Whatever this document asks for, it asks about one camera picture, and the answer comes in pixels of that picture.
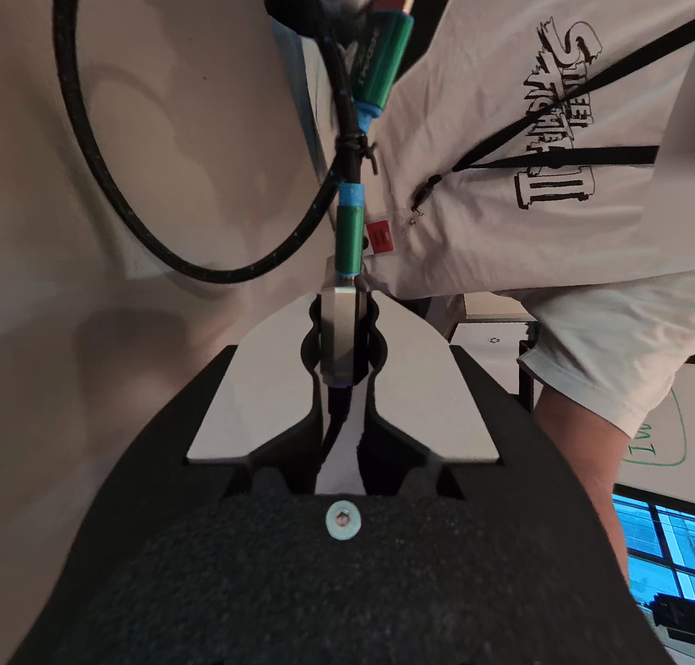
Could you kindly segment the red badge card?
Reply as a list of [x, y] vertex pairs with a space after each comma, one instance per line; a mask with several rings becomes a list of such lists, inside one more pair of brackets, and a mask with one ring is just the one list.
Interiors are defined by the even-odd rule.
[[363, 256], [391, 253], [395, 250], [395, 241], [387, 219], [365, 224], [363, 231]]

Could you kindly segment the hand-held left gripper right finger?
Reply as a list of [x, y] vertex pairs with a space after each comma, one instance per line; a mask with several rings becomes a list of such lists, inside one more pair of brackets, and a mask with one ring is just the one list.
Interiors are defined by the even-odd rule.
[[432, 325], [370, 294], [364, 488], [398, 490], [412, 469], [491, 466], [500, 454], [456, 362]]

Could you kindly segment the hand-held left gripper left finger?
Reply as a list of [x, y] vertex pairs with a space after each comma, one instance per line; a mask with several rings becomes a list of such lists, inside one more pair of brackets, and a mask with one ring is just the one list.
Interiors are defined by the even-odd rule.
[[250, 476], [281, 471], [291, 490], [314, 490], [323, 410], [319, 296], [307, 294], [265, 318], [240, 341], [187, 452], [199, 465]]

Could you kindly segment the white paper sign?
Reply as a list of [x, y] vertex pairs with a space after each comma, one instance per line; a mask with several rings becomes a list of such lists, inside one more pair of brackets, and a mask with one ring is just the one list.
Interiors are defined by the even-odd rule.
[[619, 483], [694, 503], [694, 396], [686, 382], [674, 383], [639, 427]]

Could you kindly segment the person's left forearm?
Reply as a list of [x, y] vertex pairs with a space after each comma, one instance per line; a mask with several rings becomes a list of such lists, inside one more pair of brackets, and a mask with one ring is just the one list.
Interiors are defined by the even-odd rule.
[[544, 385], [534, 419], [571, 467], [591, 500], [626, 583], [628, 548], [613, 504], [613, 488], [628, 448], [628, 436], [598, 414]]

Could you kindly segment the black braided cable green plug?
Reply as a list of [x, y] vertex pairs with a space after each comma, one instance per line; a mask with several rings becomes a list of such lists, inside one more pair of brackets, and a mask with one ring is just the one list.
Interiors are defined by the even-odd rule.
[[329, 13], [321, 0], [292, 0], [308, 19], [331, 87], [338, 124], [336, 155], [300, 224], [272, 252], [235, 270], [213, 270], [184, 260], [144, 225], [117, 187], [92, 131], [81, 89], [76, 52], [79, 0], [53, 0], [53, 40], [58, 80], [76, 141], [93, 179], [111, 209], [131, 234], [170, 269], [204, 283], [229, 286], [259, 278], [294, 255], [316, 230], [338, 197], [335, 221], [335, 272], [355, 278], [363, 252], [364, 186], [361, 163], [368, 158], [378, 173], [374, 147], [368, 143], [371, 121], [382, 114], [413, 30], [414, 0], [387, 0], [386, 8], [368, 12], [369, 41], [360, 42], [364, 66], [348, 71]]

